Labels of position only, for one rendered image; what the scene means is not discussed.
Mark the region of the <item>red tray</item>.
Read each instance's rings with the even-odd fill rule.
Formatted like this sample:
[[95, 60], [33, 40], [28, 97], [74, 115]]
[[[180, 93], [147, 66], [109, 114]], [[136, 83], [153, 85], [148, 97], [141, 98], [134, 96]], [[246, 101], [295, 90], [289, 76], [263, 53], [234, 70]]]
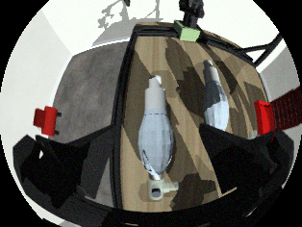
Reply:
[[254, 102], [258, 123], [258, 135], [260, 136], [269, 131], [275, 131], [272, 106], [271, 104], [269, 104], [270, 106], [267, 104], [269, 103], [260, 100]]

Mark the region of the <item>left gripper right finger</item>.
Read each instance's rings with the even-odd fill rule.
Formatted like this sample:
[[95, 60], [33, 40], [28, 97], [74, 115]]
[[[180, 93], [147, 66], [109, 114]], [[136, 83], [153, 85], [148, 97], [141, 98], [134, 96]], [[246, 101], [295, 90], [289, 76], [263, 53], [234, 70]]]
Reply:
[[272, 141], [274, 132], [245, 139], [200, 123], [199, 135], [213, 165], [221, 193], [236, 187], [235, 183], [253, 163], [261, 148]]

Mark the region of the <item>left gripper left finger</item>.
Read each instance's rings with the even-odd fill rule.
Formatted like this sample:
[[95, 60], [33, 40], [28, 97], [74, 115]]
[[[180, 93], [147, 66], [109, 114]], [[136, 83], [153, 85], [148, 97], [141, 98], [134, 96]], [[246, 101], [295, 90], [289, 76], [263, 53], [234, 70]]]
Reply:
[[57, 162], [87, 197], [95, 199], [116, 134], [116, 125], [111, 124], [68, 143], [40, 135], [35, 138], [41, 152]]

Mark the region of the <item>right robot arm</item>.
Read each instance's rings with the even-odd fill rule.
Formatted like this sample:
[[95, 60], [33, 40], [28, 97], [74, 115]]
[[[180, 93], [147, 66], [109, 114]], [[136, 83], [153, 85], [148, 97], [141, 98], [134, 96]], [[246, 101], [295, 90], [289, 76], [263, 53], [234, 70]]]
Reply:
[[[179, 10], [184, 12], [183, 21], [180, 21], [185, 27], [199, 29], [196, 25], [198, 18], [203, 18], [204, 3], [203, 0], [194, 0], [189, 9], [186, 8], [186, 1], [179, 0]], [[189, 13], [188, 13], [189, 12]], [[204, 13], [204, 15], [203, 15]], [[197, 15], [198, 14], [198, 15]], [[196, 27], [195, 27], [196, 26]]]

